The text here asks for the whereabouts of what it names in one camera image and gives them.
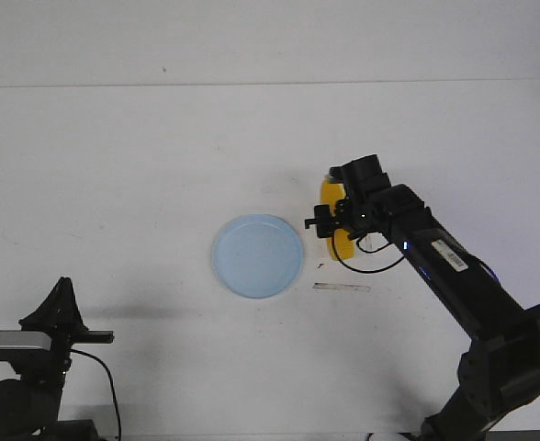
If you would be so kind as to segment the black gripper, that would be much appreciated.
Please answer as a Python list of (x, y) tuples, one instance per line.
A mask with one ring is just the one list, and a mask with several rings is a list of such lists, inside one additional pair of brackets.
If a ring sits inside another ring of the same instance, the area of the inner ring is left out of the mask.
[[(63, 320), (56, 319), (62, 305), (62, 288), (65, 283)], [(27, 343), (37, 340), (34, 348), (26, 349), (27, 360), (41, 368), (69, 368), (75, 345), (109, 345), (114, 342), (113, 331), (93, 331), (84, 325), (76, 302), (73, 282), (60, 277), (46, 299), (19, 322), (21, 332), (27, 333)]]
[(368, 178), (356, 181), (355, 162), (329, 169), (327, 179), (331, 184), (339, 185), (344, 196), (337, 199), (333, 215), (328, 204), (315, 205), (313, 216), (304, 220), (304, 227), (315, 227), (320, 239), (333, 237), (338, 231), (344, 231), (349, 240), (359, 239), (369, 233), (379, 232), (375, 205), (371, 197), (391, 187), (388, 178)]

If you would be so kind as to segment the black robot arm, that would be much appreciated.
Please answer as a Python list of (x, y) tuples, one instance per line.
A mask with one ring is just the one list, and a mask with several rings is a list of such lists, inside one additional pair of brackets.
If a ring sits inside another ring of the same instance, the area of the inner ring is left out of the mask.
[(74, 347), (111, 344), (114, 333), (84, 325), (68, 277), (18, 324), (0, 330), (0, 362), (17, 375), (0, 380), (0, 440), (101, 440), (93, 420), (61, 421), (59, 411), (71, 355), (99, 360)]
[(465, 249), (404, 184), (392, 185), (376, 155), (334, 166), (335, 204), (315, 206), (321, 239), (381, 234), (395, 245), (469, 336), (458, 387), (423, 423), (418, 440), (483, 440), (508, 413), (540, 396), (540, 304), (524, 309), (494, 272)]

